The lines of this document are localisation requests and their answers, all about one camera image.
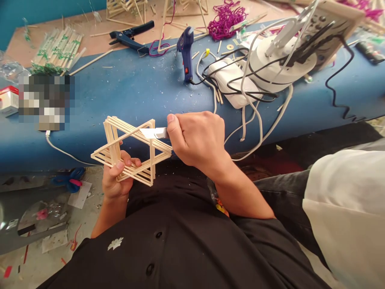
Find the wall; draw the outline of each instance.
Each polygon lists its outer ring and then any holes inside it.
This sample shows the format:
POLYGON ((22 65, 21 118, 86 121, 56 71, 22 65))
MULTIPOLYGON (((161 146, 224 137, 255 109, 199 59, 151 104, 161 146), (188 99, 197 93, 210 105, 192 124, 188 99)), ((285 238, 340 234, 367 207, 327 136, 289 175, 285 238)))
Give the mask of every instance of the wall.
POLYGON ((16 27, 105 9, 106 0, 0 0, 0 50, 6 50, 16 27))

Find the red and white box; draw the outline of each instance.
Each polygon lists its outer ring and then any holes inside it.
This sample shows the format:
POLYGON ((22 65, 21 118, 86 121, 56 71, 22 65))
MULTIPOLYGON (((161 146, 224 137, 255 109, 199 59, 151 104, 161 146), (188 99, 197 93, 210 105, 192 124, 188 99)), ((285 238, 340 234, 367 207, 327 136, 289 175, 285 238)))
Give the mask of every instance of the red and white box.
POLYGON ((10 85, 0 90, 0 112, 7 117, 19 111, 19 90, 10 85))

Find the popsicle stick star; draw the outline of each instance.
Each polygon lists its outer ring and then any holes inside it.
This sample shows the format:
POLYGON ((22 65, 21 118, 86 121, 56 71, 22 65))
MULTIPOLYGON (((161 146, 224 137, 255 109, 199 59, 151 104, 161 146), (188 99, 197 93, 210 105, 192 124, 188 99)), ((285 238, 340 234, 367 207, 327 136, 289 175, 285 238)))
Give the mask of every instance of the popsicle stick star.
POLYGON ((141 128, 155 128, 155 120, 151 119, 138 127, 134 127, 118 119, 116 116, 108 116, 103 124, 105 136, 107 137, 107 144, 95 150, 91 154, 91 158, 109 167, 113 167, 118 161, 123 161, 120 155, 119 142, 132 136, 149 145, 150 159, 142 162, 141 167, 137 167, 134 164, 131 164, 131 166, 126 165, 123 172, 117 177, 117 181, 120 182, 131 177, 151 187, 155 179, 155 165, 168 159, 172 152, 172 146, 169 146, 158 139, 147 139, 141 133, 141 128), (125 134, 118 137, 118 130, 125 134), (155 155, 155 149, 159 150, 161 153, 155 155))

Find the blue tabletop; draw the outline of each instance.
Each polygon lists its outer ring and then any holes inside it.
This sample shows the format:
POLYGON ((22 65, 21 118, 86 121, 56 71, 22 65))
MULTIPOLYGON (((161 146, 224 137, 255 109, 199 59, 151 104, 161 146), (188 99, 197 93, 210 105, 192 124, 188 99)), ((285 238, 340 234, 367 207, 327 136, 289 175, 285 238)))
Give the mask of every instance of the blue tabletop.
MULTIPOLYGON (((248 30, 259 29, 255 24, 248 30)), ((168 40, 174 44, 176 39, 168 40)), ((222 42, 225 52, 231 39, 222 42)), ((193 44, 192 53, 202 53, 210 48, 216 54, 218 43, 211 37, 199 39, 193 44)), ((351 107, 351 113, 367 119, 385 114, 385 64, 371 65, 353 48, 352 63, 330 81, 337 91, 337 103, 351 107)), ((51 141, 62 150, 85 162, 95 163, 90 154, 106 143, 103 121, 107 116, 118 118, 138 126, 149 119, 155 119, 156 126, 167 126, 169 113, 213 111, 213 91, 205 84, 184 84, 182 56, 174 56, 175 50, 163 57, 145 56, 139 58, 132 49, 113 51, 91 66, 75 74, 75 97, 77 109, 70 117, 64 131, 51 133, 51 141)), ((74 70, 96 56, 79 60, 74 70)), ((199 57, 193 60, 194 71, 199 57)), ((313 75, 313 82, 299 80, 294 85, 293 98, 276 129, 265 143, 296 137, 302 134, 341 126, 350 123, 343 120, 342 108, 332 106, 332 92, 326 89, 325 80, 349 59, 345 49, 338 52, 334 67, 326 67, 313 75)), ((205 67, 213 61, 208 57, 202 61, 205 67)), ((278 115, 277 109, 284 103, 287 90, 272 103, 261 103, 258 111, 266 133, 278 115)), ((246 109, 246 119, 252 116, 252 109, 246 109)), ((241 125, 241 110, 234 109, 224 99, 217 114, 224 118, 226 136, 241 125)), ((83 166, 70 157, 51 148, 45 133, 35 131, 31 124, 19 123, 18 115, 0 118, 0 171, 38 171, 83 166)), ((235 133, 226 143, 229 153, 247 151, 259 141, 257 118, 247 126, 244 142, 239 142, 242 131, 235 133)), ((136 139, 128 138, 122 149, 132 156, 147 159, 148 146, 136 139)))

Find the white shirt sleeve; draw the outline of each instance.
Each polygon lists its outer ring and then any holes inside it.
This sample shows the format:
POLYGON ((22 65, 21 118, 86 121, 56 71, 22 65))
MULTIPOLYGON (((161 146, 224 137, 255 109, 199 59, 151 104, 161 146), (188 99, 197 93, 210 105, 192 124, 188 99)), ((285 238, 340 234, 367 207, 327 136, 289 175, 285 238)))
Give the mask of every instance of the white shirt sleeve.
POLYGON ((311 168, 303 209, 348 288, 385 288, 385 152, 344 150, 311 168))

